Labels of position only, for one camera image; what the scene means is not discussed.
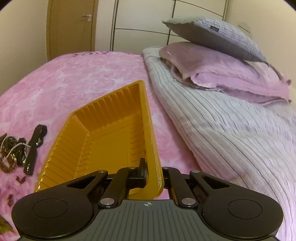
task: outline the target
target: wardrobe door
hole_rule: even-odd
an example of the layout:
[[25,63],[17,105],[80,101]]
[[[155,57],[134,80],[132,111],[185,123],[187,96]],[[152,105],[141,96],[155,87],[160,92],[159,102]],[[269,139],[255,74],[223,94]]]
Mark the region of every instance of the wardrobe door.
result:
[[146,30],[168,34],[162,23],[172,17],[172,0],[119,0],[115,29]]
[[115,29],[114,34],[114,51],[138,53],[141,54],[143,49],[167,45],[168,35],[140,30]]
[[177,42],[188,42],[188,40],[183,39],[183,38],[181,38],[179,36],[170,35],[170,38],[168,40],[168,44],[177,43]]
[[223,15],[218,15],[214,12],[209,10],[203,9],[201,7],[186,3],[176,1],[175,11],[174,11],[174,18],[178,17],[196,17],[196,16],[205,16],[215,19],[223,19]]
[[226,0],[185,0],[183,2],[201,7],[220,16],[223,16],[226,7]]

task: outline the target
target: pillow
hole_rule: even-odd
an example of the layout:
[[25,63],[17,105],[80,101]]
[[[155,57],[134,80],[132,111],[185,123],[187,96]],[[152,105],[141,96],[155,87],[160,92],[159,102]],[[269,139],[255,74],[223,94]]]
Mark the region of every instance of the pillow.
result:
[[181,83],[190,78],[196,85],[191,87],[221,91],[262,105],[290,101],[285,79],[263,62],[241,61],[190,42],[169,44],[159,55],[177,68],[170,66],[173,77]]
[[172,18],[163,23],[180,37],[232,57],[266,62],[263,53],[247,35],[233,25],[206,17]]

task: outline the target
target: door handle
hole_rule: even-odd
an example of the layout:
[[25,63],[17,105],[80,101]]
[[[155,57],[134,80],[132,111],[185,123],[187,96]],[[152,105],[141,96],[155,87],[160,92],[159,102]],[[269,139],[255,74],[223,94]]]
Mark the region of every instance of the door handle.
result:
[[92,15],[91,14],[88,14],[88,15],[82,15],[83,18],[87,18],[86,21],[90,22],[91,21],[91,17]]

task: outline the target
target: yellow plastic tray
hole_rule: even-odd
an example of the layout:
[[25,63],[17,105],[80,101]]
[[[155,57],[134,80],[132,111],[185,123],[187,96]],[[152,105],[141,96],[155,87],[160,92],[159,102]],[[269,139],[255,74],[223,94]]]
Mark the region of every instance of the yellow plastic tray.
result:
[[43,190],[103,169],[147,163],[147,184],[129,199],[153,199],[163,190],[144,81],[139,80],[74,111],[58,134],[35,186]]

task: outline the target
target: gray pillow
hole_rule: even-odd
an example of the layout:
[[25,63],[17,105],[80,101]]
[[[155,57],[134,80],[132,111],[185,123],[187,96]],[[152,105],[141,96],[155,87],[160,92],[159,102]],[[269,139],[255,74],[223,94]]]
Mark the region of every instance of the gray pillow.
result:
[[238,28],[222,20],[206,17],[172,18],[163,23],[180,37],[232,57],[266,62],[253,40]]

